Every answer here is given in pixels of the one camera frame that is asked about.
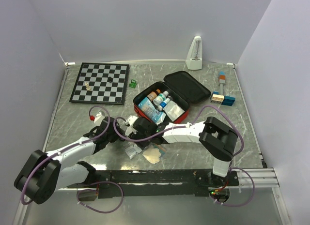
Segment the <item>white gauze packet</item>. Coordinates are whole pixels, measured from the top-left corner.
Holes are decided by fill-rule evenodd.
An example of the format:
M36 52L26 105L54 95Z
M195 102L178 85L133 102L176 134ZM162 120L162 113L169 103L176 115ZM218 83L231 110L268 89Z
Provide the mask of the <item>white gauze packet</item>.
M184 110L174 101L170 101L164 108L163 111L169 117L171 121L177 120L184 114Z

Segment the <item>red black medicine case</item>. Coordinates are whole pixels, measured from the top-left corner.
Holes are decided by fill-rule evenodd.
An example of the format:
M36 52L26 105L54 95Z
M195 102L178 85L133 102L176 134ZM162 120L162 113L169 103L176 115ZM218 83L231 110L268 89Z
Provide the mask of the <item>red black medicine case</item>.
M136 114L152 123L180 123L187 117L190 105L210 96L210 90L190 73L178 71L143 90L133 99L133 104Z

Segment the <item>blue white bandage packet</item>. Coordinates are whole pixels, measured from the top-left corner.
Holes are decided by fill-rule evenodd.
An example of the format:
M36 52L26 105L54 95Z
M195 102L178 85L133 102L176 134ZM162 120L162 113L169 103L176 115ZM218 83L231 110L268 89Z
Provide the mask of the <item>blue white bandage packet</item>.
M147 97L138 104L138 108L155 124L162 123L166 117L166 114L158 111Z

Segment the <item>amber medicine bottle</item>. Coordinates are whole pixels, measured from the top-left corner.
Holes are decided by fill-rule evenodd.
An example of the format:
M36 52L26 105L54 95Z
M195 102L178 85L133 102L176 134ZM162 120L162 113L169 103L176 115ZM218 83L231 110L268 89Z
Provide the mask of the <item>amber medicine bottle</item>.
M161 91L159 89L156 89L155 91L150 92L147 95L147 98L152 102L160 93Z

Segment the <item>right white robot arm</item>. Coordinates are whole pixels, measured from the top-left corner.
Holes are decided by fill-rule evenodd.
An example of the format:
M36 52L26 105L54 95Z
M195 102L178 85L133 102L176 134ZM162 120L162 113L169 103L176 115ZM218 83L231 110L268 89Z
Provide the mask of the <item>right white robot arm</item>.
M159 125L140 117L127 122L125 135L134 140L156 144L202 144L214 157L211 179L219 186L228 180L228 171L238 139L235 130L215 117L208 117L206 121L194 124L163 122Z

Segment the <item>clear green-label bottle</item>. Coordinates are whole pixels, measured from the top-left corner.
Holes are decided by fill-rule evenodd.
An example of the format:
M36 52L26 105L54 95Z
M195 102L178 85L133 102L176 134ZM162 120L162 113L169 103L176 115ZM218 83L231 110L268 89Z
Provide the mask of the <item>clear green-label bottle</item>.
M160 105L169 95L168 91L164 91L163 93L160 93L154 100L153 103L154 105L158 106Z

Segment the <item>blue white small bottle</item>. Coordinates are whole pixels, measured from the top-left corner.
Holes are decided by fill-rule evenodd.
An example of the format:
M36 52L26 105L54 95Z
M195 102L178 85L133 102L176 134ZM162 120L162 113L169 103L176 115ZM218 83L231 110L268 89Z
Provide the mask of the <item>blue white small bottle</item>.
M171 101L171 98L170 98L170 97L166 98L163 102L161 102L161 103L159 104L159 106L157 107L157 109L158 109L159 111L162 111L163 108L164 108L170 101Z

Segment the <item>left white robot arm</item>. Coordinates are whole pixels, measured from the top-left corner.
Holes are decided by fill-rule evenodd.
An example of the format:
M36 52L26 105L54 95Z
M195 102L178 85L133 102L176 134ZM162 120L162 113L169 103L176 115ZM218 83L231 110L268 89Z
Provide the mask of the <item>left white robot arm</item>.
M125 132L113 118L105 117L79 140L57 150L34 151L14 182L14 187L36 204L46 202L60 189L80 184L91 187L98 181L96 169L82 160L120 139Z

